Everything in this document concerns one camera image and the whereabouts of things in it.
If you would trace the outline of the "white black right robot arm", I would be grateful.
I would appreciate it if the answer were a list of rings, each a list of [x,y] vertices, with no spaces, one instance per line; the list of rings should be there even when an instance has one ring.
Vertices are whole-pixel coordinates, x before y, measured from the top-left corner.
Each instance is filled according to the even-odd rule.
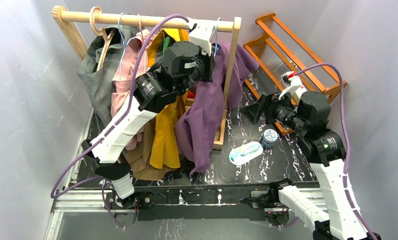
[[[364,223],[344,173],[347,150],[342,138],[328,128],[331,106],[324,94],[304,92],[298,105],[289,94],[262,95],[239,110],[252,124],[279,122],[297,134],[299,148],[317,177],[326,209],[322,210],[288,178],[272,182],[267,198],[275,207],[288,207],[303,221],[315,240],[378,240],[380,235]]]

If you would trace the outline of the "light blue wire hanger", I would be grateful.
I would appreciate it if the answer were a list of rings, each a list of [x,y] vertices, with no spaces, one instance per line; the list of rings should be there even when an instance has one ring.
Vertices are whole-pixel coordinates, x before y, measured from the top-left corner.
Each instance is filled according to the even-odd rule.
[[[214,43],[214,52],[213,52],[213,58],[216,57],[217,52],[219,51],[220,47],[219,47],[219,43],[218,43],[218,23],[220,21],[221,17],[219,16],[217,18],[217,20],[215,21],[214,24],[214,35],[215,35],[215,43]]]

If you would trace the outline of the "yellow pleated skirt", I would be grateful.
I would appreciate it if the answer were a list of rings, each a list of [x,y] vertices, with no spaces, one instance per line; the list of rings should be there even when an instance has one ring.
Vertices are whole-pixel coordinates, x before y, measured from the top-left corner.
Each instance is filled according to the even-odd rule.
[[[162,28],[152,37],[147,47],[148,67],[162,60],[163,42],[165,37],[171,38],[172,45],[178,41],[187,41],[188,33],[184,29]],[[186,112],[185,103],[188,94],[178,96],[176,102],[167,105],[155,118],[155,137],[150,155],[150,164],[162,169],[164,165],[172,169],[180,167],[179,149],[175,134],[175,125]]]

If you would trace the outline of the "purple skirt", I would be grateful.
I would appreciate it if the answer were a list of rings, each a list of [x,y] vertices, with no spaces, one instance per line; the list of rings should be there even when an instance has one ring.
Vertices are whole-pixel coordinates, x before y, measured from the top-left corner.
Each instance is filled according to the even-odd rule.
[[[192,106],[175,124],[174,131],[178,149],[191,162],[194,168],[190,175],[203,173],[210,166],[210,153],[213,150],[215,135],[223,119],[224,104],[238,108],[242,102],[243,83],[250,72],[258,69],[259,63],[241,46],[236,53],[227,100],[224,101],[223,86],[231,44],[222,42],[215,56],[212,81],[199,81],[192,89],[195,98]]]

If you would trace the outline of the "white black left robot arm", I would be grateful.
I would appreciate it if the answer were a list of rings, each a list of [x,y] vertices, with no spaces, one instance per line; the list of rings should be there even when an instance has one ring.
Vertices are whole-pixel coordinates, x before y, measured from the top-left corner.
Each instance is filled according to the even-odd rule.
[[[168,47],[161,62],[136,78],[133,97],[126,99],[121,111],[89,143],[88,155],[98,163],[95,174],[112,183],[116,200],[122,207],[131,208],[137,200],[131,168],[117,162],[123,149],[146,123],[174,103],[178,96],[198,82],[211,82],[214,52],[213,46],[207,53],[190,41],[178,41]]]

